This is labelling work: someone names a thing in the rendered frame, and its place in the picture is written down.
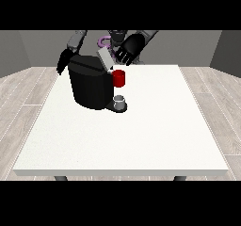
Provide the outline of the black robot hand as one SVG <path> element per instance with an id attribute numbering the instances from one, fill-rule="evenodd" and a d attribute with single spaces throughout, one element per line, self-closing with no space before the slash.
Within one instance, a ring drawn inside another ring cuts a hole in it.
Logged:
<path id="1" fill-rule="evenodd" d="M 145 46 L 145 38 L 142 34 L 130 35 L 120 46 L 115 54 L 118 62 L 129 66 L 140 54 Z"/>
<path id="2" fill-rule="evenodd" d="M 70 49 L 65 49 L 60 57 L 59 57 L 59 61 L 57 63 L 57 67 L 56 67 L 56 71 L 58 74 L 62 74 L 62 72 L 64 71 L 65 67 L 69 64 L 70 59 L 73 57 L 74 52 Z"/>

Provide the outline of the pale grey machine lid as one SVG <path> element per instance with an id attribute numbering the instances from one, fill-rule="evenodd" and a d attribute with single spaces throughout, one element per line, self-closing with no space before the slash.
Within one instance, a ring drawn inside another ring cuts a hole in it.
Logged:
<path id="1" fill-rule="evenodd" d="M 115 62 L 112 59 L 112 57 L 109 54 L 109 51 L 107 50 L 106 47 L 103 47 L 103 48 L 99 49 L 97 51 L 97 56 L 99 57 L 99 59 L 103 63 L 104 69 L 106 71 L 109 71 L 109 70 L 112 69 L 112 67 L 114 66 Z"/>

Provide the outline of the red pod holder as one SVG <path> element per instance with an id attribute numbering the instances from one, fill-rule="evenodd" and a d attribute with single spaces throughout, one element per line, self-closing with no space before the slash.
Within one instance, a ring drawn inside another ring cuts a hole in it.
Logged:
<path id="1" fill-rule="evenodd" d="M 115 70 L 112 73 L 113 76 L 113 86 L 116 88 L 121 88 L 125 85 L 125 71 Z"/>

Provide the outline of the black coffee machine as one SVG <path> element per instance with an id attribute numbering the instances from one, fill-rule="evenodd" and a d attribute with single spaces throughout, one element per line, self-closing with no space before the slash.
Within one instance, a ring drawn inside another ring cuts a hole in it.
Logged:
<path id="1" fill-rule="evenodd" d="M 74 55 L 68 65 L 74 100 L 81 106 L 102 110 L 109 109 L 116 113 L 127 110 L 127 103 L 122 110 L 114 108 L 113 72 L 104 69 L 97 56 Z"/>

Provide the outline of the small grey cup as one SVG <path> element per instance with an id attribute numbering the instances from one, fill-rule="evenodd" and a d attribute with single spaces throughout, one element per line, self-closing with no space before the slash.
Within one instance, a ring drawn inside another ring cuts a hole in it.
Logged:
<path id="1" fill-rule="evenodd" d="M 122 95 L 116 95 L 113 98 L 114 101 L 114 108 L 117 110 L 122 110 L 125 107 L 125 99 Z"/>

